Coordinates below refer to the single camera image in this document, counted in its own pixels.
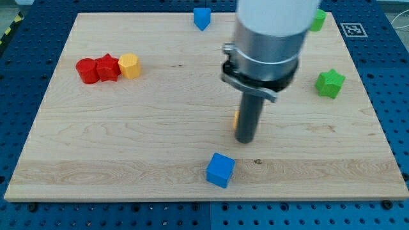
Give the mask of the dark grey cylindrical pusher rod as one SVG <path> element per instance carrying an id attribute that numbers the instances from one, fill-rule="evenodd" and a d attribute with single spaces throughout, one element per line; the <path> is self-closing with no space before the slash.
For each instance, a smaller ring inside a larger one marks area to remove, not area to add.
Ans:
<path id="1" fill-rule="evenodd" d="M 242 93 L 240 110 L 235 128 L 235 138 L 238 142 L 248 144 L 252 142 L 263 109 L 265 99 Z"/>

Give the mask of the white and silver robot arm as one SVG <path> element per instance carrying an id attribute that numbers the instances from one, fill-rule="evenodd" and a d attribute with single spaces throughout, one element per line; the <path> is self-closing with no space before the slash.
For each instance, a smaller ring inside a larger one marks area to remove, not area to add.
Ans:
<path id="1" fill-rule="evenodd" d="M 252 142 L 265 100 L 275 102 L 298 68 L 321 0 L 239 0 L 221 79 L 242 92 L 235 138 Z"/>

